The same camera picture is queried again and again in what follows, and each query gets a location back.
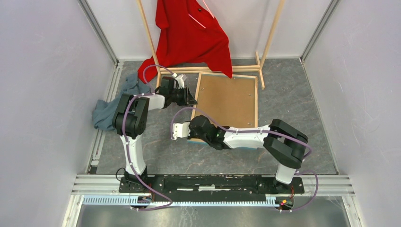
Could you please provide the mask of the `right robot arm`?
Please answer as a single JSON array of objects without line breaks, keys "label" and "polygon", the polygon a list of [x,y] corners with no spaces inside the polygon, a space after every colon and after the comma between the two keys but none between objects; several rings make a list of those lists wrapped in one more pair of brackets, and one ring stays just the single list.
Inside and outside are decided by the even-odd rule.
[{"label": "right robot arm", "polygon": [[292,187],[293,176],[306,158],[306,151],[312,150],[305,134],[279,119],[258,128],[236,128],[214,125],[209,118],[199,115],[183,131],[188,139],[202,140],[216,150],[267,150],[279,163],[273,180],[273,187],[279,193]]}]

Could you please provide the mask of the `blue picture frame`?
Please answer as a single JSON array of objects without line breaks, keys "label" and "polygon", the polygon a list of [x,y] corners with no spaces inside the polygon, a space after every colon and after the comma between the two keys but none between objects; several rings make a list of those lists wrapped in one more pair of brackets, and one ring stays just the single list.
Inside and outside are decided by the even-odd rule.
[{"label": "blue picture frame", "polygon": [[258,127],[258,79],[256,76],[200,72],[195,92],[197,110],[191,118],[207,114],[222,126]]}]

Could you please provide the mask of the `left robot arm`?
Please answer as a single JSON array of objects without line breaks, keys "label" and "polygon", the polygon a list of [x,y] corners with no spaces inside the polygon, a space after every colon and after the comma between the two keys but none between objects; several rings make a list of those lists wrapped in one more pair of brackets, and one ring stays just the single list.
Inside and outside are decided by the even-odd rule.
[{"label": "left robot arm", "polygon": [[120,179],[124,189],[144,192],[148,188],[147,167],[143,158],[142,134],[150,110],[165,109],[170,104],[193,106],[197,101],[185,84],[184,74],[162,77],[154,92],[138,95],[122,94],[113,117],[113,127],[123,142],[126,158],[124,176]]}]

